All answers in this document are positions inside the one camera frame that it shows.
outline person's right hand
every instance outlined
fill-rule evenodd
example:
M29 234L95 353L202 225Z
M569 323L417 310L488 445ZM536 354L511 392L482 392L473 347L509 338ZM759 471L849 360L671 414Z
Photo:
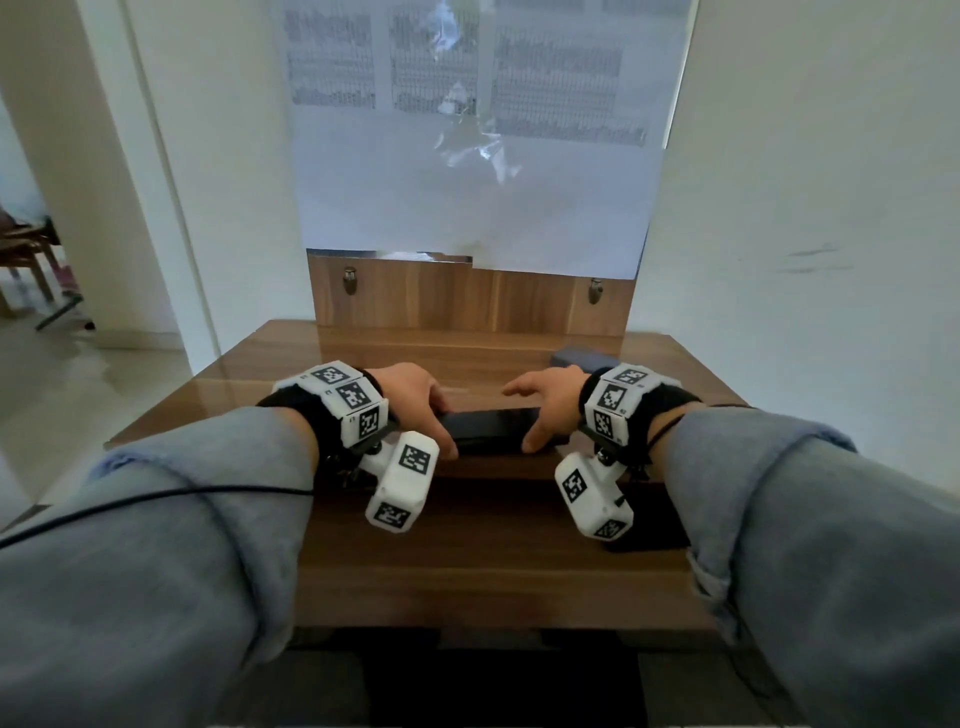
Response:
M590 378L575 364L527 372L503 388L505 395L543 396L540 417L523 438L523 451L536 452L554 435L569 435L580 422L580 390Z

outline baseboard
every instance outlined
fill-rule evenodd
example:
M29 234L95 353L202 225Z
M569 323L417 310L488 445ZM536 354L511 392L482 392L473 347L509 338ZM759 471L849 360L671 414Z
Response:
M93 342L101 349L165 349L183 351L183 341L178 333L166 331L124 331L99 329Z

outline wooden table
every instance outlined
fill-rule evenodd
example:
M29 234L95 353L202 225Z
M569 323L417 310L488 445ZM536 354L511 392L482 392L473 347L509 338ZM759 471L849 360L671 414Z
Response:
M120 432L108 447L223 414L274 381L343 359L358 367L414 361L458 410L539 404L500 387L575 344L680 379L707 403L742 403L671 337L317 328L272 321ZM576 435L570 447L588 449ZM682 551L613 554L582 537L553 482L561 455L442 464L410 533L364 520L369 493L320 491L300 555L300 626L709 629Z

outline hand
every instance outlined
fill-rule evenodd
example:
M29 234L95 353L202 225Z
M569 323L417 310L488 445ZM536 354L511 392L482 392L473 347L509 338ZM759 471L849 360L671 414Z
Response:
M449 412L450 404L429 372L409 362L367 371L380 385L383 396L390 400L390 411L400 420L403 429L412 429L436 440L443 460L457 458L453 438L434 414L434 411Z
M551 367L541 372L527 372L503 388L505 395L529 397L543 395L540 417L523 438L523 451L536 452L554 435L568 435L580 422L580 390L590 378L575 364L565 369Z

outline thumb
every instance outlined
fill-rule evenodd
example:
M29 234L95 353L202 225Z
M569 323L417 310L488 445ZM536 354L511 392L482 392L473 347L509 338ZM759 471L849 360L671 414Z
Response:
M459 456L457 444L453 442L450 433L446 431L446 428L440 424L440 421L432 412L424 418L420 426L416 427L416 430L420 434L432 437L437 442L437 445L440 446L442 460L456 460Z
M530 431L527 432L527 436L523 438L522 449L528 453L537 452L550 442L551 437L553 437L553 432L551 432L543 422L543 416L540 416L537 418L537 421L534 422L534 426L530 428Z

